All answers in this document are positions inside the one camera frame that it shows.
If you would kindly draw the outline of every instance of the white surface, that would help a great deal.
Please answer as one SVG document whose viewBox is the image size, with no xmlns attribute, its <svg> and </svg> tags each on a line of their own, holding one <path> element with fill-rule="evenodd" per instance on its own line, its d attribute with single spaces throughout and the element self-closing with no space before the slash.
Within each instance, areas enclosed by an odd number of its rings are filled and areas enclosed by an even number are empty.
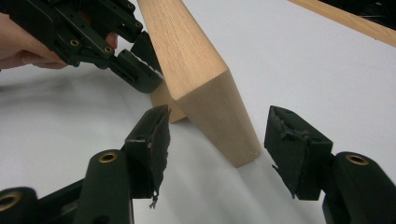
<svg viewBox="0 0 396 224">
<path fill-rule="evenodd" d="M 269 106 L 286 107 L 332 139 L 333 153 L 366 155 L 396 180 L 396 48 L 285 0 L 185 4 L 230 66 L 261 142 Z M 120 148 L 150 107 L 90 64 L 3 70 L 0 189 L 43 197 L 81 179 L 90 157 Z M 189 121 L 170 129 L 157 209 L 134 200 L 135 223 L 325 223 L 321 202 L 290 197 L 264 148 L 234 169 Z"/>
</svg>

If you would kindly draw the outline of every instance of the wood grain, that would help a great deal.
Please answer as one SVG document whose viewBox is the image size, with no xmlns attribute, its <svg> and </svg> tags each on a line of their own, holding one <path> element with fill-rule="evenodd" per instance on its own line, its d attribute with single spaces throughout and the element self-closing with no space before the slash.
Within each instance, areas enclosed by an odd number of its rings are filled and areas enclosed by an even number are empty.
<svg viewBox="0 0 396 224">
<path fill-rule="evenodd" d="M 235 167 L 261 144 L 230 69 L 181 0 L 138 0 L 172 99 Z"/>
<path fill-rule="evenodd" d="M 290 0 L 324 17 L 396 47 L 396 31 L 318 0 Z"/>
</svg>

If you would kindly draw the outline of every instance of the skin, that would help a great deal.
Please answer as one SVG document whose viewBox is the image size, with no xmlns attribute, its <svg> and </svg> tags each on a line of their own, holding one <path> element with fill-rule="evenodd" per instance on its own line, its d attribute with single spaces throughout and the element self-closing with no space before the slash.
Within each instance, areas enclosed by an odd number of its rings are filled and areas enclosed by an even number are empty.
<svg viewBox="0 0 396 224">
<path fill-rule="evenodd" d="M 67 66 L 53 51 L 29 35 L 19 25 L 0 13 L 0 69 L 32 64 L 41 68 L 61 69 Z M 110 33 L 107 43 L 117 47 L 117 35 Z"/>
</svg>

